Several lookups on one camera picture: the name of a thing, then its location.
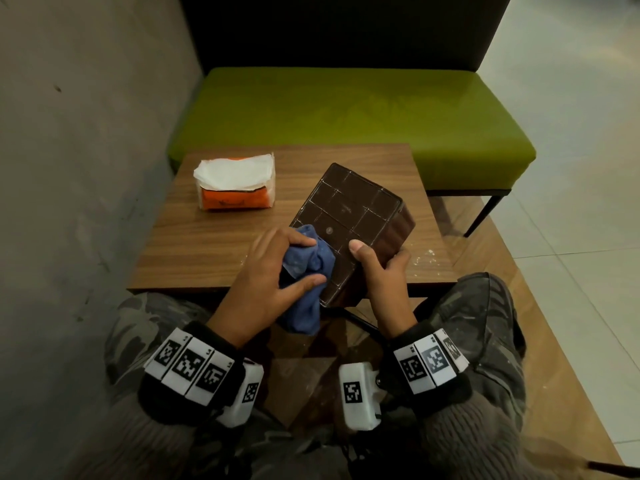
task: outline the black backrest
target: black backrest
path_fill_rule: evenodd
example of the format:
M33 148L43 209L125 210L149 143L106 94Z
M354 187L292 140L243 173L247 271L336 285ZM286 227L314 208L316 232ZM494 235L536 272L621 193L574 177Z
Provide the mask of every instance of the black backrest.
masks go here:
M509 0L181 0L219 66L476 71Z

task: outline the brown box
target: brown box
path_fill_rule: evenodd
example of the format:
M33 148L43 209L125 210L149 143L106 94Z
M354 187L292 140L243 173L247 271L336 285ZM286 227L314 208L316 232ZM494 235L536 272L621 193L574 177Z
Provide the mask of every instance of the brown box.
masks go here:
M292 227L311 224L335 255L331 280L320 304L356 306L367 294L360 263L349 252L349 241L359 239L376 252L386 266L415 227L404 201L397 195L332 163L298 211Z

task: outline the table top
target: table top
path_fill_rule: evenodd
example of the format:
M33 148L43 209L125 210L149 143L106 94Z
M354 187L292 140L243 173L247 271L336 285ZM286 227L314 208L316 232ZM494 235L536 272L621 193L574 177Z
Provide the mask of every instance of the table top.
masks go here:
M201 160L271 152L276 167L273 208L217 212L198 208L193 170ZM404 199L415 220L404 244L412 254L406 274L412 295L419 296L420 285L457 280L408 144L262 146L185 157L138 259L129 290L205 292L231 286L251 242L270 227L289 225L332 162Z

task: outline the blue cloth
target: blue cloth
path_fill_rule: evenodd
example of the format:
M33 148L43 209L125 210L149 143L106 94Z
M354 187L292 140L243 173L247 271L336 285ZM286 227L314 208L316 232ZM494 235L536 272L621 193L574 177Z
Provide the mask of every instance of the blue cloth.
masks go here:
M296 230L308 237L313 237L317 244L310 248L291 246L287 250L282 261L280 288L286 288L309 274L324 274L328 281L335 263L335 256L329 244L318 237L311 224L301 226ZM320 293L325 287L326 283L307 291L278 318L280 326L292 333L306 335L318 333L320 330Z

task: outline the white tile floor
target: white tile floor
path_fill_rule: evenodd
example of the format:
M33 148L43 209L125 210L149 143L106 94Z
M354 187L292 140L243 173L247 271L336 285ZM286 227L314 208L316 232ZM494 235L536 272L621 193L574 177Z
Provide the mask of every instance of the white tile floor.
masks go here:
M511 0L479 72L538 151L493 220L640 466L640 0Z

